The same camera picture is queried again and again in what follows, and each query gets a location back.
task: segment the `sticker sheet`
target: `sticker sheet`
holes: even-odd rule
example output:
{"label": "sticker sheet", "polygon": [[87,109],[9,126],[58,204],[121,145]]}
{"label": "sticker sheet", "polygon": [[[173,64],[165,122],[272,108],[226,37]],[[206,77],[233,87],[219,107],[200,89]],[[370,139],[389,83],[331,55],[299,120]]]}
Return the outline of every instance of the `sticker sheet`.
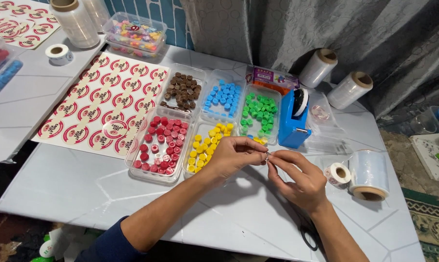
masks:
{"label": "sticker sheet", "polygon": [[100,52],[32,141],[124,159],[170,68]]}
{"label": "sticker sheet", "polygon": [[0,37],[7,44],[34,49],[59,27],[48,4],[32,0],[0,0]]}

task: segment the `cardboard core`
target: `cardboard core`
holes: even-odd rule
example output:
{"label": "cardboard core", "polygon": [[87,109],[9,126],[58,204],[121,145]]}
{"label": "cardboard core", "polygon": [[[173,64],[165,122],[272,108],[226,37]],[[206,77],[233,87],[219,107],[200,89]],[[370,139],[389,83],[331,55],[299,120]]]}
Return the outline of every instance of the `cardboard core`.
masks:
{"label": "cardboard core", "polygon": [[50,50],[50,52],[54,55],[57,55],[57,54],[61,53],[62,51],[63,51],[63,49],[61,47],[55,47],[55,48]]}
{"label": "cardboard core", "polygon": [[363,88],[372,88],[373,80],[368,74],[365,74],[361,71],[352,72],[352,80],[356,82],[357,85]]}
{"label": "cardboard core", "polygon": [[367,201],[383,201],[386,195],[383,191],[376,188],[360,187],[354,189],[354,196],[358,199]]}
{"label": "cardboard core", "polygon": [[317,51],[317,55],[320,58],[320,60],[325,63],[328,64],[337,63],[336,53],[331,49],[322,48]]}
{"label": "cardboard core", "polygon": [[75,10],[79,6],[77,0],[50,0],[49,4],[53,9],[60,12],[69,12]]}
{"label": "cardboard core", "polygon": [[346,177],[346,172],[344,171],[344,169],[337,167],[336,168],[336,174],[340,177],[340,178],[345,178]]}

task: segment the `stretch film roll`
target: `stretch film roll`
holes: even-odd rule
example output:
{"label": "stretch film roll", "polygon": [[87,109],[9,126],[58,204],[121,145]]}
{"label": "stretch film roll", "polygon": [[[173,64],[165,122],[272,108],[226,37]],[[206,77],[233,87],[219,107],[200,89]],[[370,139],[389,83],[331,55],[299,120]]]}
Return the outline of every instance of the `stretch film roll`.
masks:
{"label": "stretch film roll", "polygon": [[306,87],[315,88],[336,65],[337,56],[333,50],[317,50],[299,74],[299,81]]}
{"label": "stretch film roll", "polygon": [[49,46],[45,50],[46,56],[49,58],[51,63],[57,66],[64,66],[74,59],[74,56],[72,55],[71,51],[66,45],[63,44],[55,44]]}
{"label": "stretch film roll", "polygon": [[91,48],[100,42],[87,10],[77,0],[50,0],[50,6],[74,46]]}
{"label": "stretch film roll", "polygon": [[340,186],[348,183],[351,179],[350,172],[347,167],[341,163],[333,163],[323,172],[328,182],[335,186]]}
{"label": "stretch film roll", "polygon": [[103,25],[111,18],[110,12],[103,0],[81,0],[92,19],[97,32],[103,32]]}
{"label": "stretch film roll", "polygon": [[371,150],[359,150],[349,158],[349,191],[356,198],[383,201],[389,196],[388,171],[384,156]]}
{"label": "stretch film roll", "polygon": [[328,93],[328,102],[337,109],[344,109],[372,88],[373,81],[368,74],[354,71]]}

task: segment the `person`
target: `person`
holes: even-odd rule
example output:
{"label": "person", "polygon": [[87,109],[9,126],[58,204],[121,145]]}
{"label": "person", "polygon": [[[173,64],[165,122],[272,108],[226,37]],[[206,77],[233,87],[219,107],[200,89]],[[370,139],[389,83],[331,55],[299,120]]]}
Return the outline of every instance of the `person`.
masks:
{"label": "person", "polygon": [[[197,200],[248,164],[267,164],[268,179],[279,192],[308,212],[328,261],[367,262],[326,197],[323,172],[298,152],[266,152],[268,148],[250,138],[223,137],[208,165],[139,211],[121,218],[82,251],[76,262],[138,261]],[[277,168],[294,182],[284,182]]]}

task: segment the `navy blue sleeve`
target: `navy blue sleeve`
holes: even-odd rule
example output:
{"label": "navy blue sleeve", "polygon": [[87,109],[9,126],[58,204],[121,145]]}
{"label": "navy blue sleeve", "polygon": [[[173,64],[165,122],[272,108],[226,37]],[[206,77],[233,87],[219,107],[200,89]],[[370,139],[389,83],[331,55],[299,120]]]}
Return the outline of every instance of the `navy blue sleeve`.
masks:
{"label": "navy blue sleeve", "polygon": [[74,262],[131,262],[145,255],[132,247],[123,235],[121,221],[126,217],[100,235],[88,249],[80,252]]}

